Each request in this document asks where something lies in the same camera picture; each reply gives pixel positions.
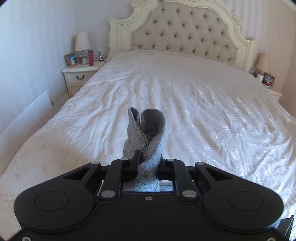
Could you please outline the grey speckled pants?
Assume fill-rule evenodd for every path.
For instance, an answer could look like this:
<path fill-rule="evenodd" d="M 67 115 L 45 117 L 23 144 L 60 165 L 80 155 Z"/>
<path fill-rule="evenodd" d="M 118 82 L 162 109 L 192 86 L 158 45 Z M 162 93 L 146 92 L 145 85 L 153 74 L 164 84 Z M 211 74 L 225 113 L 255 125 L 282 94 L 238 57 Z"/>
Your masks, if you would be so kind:
<path fill-rule="evenodd" d="M 157 192 L 159 181 L 156 177 L 165 143 L 167 120 L 158 109 L 145 109 L 142 113 L 136 108 L 128 109 L 127 140 L 123 157 L 132 158 L 140 150 L 143 161 L 138 166 L 134 180 L 124 183 L 123 190 L 132 192 Z"/>

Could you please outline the cream embroidered bedspread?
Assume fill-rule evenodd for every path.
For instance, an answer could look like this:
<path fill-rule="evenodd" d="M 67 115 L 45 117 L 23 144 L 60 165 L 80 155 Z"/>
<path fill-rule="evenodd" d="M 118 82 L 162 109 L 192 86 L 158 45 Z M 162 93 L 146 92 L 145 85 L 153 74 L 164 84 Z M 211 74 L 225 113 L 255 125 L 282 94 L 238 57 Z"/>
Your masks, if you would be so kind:
<path fill-rule="evenodd" d="M 24 190 L 141 150 L 136 190 L 156 190 L 160 158 L 205 162 L 275 191 L 295 214 L 295 118 L 252 75 L 165 51 L 115 52 L 32 135 L 1 176 L 1 236 L 20 230 Z"/>

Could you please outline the white left nightstand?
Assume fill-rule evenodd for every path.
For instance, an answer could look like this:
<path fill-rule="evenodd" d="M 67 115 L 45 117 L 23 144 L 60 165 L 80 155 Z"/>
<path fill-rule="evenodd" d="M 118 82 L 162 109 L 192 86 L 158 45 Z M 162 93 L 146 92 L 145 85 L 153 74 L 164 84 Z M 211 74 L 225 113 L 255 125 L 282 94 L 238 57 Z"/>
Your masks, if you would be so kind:
<path fill-rule="evenodd" d="M 69 98 L 72 98 L 105 63 L 105 61 L 95 61 L 93 66 L 78 64 L 74 67 L 63 68 L 61 73 L 66 83 Z"/>

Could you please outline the white nightstand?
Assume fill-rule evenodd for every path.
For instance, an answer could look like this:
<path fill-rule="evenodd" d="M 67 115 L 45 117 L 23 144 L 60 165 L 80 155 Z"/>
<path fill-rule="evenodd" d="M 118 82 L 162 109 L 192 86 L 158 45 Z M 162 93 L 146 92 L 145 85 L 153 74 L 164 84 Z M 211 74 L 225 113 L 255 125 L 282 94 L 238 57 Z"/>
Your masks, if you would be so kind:
<path fill-rule="evenodd" d="M 93 66 L 78 64 L 74 67 L 63 68 L 61 73 L 66 83 L 69 98 L 72 98 L 105 63 L 105 61 L 95 61 Z"/>
<path fill-rule="evenodd" d="M 254 77 L 257 77 L 257 72 L 254 69 L 250 69 L 248 73 Z M 271 95 L 273 95 L 277 102 L 279 102 L 280 98 L 283 97 L 282 93 L 279 92 L 274 86 L 267 86 L 264 83 L 262 85 Z"/>

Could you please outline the small alarm clock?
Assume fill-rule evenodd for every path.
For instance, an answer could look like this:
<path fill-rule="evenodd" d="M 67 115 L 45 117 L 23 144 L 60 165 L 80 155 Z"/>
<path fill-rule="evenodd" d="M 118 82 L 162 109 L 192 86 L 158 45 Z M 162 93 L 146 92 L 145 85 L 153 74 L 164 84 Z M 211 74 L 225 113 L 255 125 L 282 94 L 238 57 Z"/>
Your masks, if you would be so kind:
<path fill-rule="evenodd" d="M 83 57 L 82 58 L 82 64 L 85 65 L 85 64 L 89 64 L 89 58 L 88 57 Z"/>

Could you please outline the red bottle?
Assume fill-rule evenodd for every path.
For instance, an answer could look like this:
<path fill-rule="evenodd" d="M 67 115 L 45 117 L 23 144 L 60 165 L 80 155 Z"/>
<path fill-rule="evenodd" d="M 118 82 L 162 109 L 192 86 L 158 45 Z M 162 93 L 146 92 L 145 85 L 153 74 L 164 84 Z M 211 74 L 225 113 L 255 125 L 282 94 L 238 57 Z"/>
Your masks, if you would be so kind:
<path fill-rule="evenodd" d="M 88 51 L 88 62 L 90 66 L 94 65 L 93 50 Z"/>

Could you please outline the white table lamp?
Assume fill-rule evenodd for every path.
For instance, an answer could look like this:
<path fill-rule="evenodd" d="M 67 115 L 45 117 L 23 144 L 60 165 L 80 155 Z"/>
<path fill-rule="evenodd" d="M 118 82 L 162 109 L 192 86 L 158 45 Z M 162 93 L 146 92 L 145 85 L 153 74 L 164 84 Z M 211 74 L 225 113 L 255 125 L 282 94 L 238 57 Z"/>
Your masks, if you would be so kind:
<path fill-rule="evenodd" d="M 80 59 L 86 57 L 87 51 L 91 49 L 87 32 L 80 32 L 76 36 L 75 52 Z"/>

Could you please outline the white right nightstand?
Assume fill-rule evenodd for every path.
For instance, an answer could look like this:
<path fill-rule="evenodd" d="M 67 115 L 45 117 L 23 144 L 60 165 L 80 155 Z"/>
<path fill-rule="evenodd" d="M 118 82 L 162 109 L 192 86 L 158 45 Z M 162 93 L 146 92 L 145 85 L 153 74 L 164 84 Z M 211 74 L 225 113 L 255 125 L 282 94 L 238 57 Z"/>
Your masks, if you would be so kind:
<path fill-rule="evenodd" d="M 250 69 L 248 73 L 254 77 L 257 77 L 257 72 L 254 69 Z M 262 85 L 271 95 L 273 95 L 277 102 L 279 102 L 280 98 L 283 97 L 282 93 L 279 92 L 274 86 L 267 86 L 264 83 Z"/>

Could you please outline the right bedside lamp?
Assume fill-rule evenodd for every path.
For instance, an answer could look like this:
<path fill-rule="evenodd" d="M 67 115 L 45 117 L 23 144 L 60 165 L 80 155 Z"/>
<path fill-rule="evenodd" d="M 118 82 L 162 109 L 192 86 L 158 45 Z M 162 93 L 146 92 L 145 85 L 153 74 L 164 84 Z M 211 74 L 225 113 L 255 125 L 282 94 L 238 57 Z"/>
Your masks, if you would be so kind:
<path fill-rule="evenodd" d="M 269 56 L 267 56 L 266 54 L 260 53 L 259 59 L 255 67 L 260 74 L 265 74 L 266 72 L 268 72 Z"/>

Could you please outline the cream tufted headboard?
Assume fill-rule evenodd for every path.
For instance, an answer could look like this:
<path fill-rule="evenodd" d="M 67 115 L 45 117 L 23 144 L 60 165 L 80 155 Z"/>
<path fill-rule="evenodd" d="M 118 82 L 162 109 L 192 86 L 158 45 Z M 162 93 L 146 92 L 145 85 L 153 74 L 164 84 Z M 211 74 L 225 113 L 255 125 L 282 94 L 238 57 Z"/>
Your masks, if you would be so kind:
<path fill-rule="evenodd" d="M 131 6 L 130 17 L 108 19 L 111 51 L 171 51 L 250 69 L 255 39 L 242 36 L 242 21 L 221 1 L 132 1 Z"/>

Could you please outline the white wall outlet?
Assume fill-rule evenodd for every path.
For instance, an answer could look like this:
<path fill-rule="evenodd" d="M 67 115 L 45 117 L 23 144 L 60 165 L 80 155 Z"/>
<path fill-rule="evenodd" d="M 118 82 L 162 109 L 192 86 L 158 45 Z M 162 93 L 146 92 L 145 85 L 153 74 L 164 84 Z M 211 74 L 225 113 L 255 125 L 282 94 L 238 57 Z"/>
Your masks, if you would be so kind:
<path fill-rule="evenodd" d="M 97 57 L 99 58 L 101 55 L 102 55 L 102 51 L 101 50 L 98 50 L 97 51 Z"/>

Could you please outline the wooden photo frame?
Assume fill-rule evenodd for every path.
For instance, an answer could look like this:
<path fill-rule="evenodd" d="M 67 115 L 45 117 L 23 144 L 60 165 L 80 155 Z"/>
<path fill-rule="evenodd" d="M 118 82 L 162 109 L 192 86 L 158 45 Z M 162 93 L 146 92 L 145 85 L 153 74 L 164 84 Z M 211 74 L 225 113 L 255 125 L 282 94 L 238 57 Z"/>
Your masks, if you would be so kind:
<path fill-rule="evenodd" d="M 70 67 L 80 64 L 80 60 L 74 52 L 64 55 L 64 58 Z"/>

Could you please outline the white panel against wall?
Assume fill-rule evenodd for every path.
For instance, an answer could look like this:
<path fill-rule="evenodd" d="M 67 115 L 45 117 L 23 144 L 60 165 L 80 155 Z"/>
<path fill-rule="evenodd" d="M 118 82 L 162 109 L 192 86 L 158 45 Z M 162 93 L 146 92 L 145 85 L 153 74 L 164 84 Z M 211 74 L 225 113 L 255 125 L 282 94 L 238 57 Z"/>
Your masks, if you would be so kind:
<path fill-rule="evenodd" d="M 1 134 L 1 161 L 9 161 L 29 133 L 52 108 L 45 91 L 34 100 Z"/>

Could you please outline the right photo frame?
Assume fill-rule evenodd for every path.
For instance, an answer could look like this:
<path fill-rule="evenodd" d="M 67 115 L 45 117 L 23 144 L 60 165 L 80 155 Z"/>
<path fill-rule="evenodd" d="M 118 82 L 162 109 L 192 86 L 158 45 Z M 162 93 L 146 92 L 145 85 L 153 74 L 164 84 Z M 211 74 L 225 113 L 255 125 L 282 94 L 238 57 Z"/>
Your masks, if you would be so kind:
<path fill-rule="evenodd" d="M 275 77 L 268 74 L 268 73 L 264 73 L 264 78 L 262 80 L 262 83 L 267 85 L 267 86 L 273 86 L 275 81 Z"/>

